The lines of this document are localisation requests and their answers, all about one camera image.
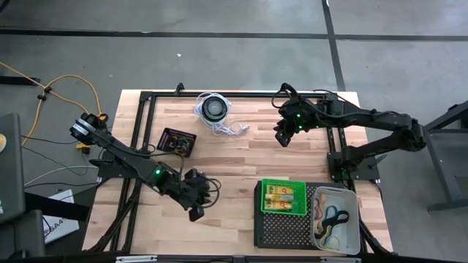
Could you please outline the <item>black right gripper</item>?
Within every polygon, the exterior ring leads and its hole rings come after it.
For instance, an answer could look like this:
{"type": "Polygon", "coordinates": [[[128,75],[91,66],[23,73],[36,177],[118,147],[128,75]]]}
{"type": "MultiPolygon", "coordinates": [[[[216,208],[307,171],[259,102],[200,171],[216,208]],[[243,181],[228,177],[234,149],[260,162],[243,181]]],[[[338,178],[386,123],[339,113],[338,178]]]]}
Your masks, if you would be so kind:
{"type": "Polygon", "coordinates": [[[303,103],[303,99],[290,99],[279,108],[282,119],[276,123],[273,130],[277,132],[275,138],[282,147],[290,144],[292,136],[288,132],[309,132],[311,129],[311,114],[303,103]]]}

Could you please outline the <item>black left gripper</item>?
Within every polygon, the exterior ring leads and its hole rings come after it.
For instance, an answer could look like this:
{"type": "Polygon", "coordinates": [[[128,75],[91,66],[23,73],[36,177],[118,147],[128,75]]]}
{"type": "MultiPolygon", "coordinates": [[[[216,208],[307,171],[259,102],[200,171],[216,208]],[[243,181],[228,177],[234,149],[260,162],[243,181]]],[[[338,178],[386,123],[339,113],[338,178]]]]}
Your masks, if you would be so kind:
{"type": "Polygon", "coordinates": [[[211,203],[210,186],[208,180],[196,178],[198,171],[195,168],[190,169],[184,174],[185,179],[178,184],[178,193],[175,195],[175,201],[183,209],[189,210],[189,220],[195,222],[205,215],[203,205],[211,203]]]}

